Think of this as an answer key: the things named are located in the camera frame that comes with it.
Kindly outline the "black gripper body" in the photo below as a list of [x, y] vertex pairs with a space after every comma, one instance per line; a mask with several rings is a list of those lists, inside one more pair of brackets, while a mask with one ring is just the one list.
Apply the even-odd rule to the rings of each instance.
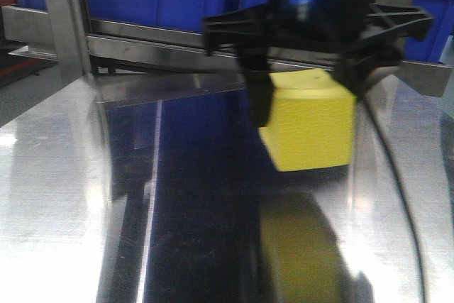
[[207, 54], [222, 47], [352, 53], [402, 37], [423, 40], [432, 22], [421, 8], [375, 0], [268, 0], [204, 18], [202, 41]]

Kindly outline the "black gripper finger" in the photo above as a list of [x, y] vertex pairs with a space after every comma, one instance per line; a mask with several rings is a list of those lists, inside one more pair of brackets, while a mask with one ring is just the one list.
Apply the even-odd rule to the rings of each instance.
[[265, 127], [270, 120], [275, 86], [266, 48], [238, 48], [238, 64], [245, 81], [253, 124]]
[[348, 89], [357, 99], [384, 78], [394, 74], [403, 55], [394, 45], [383, 45], [339, 58], [333, 69], [333, 79]]

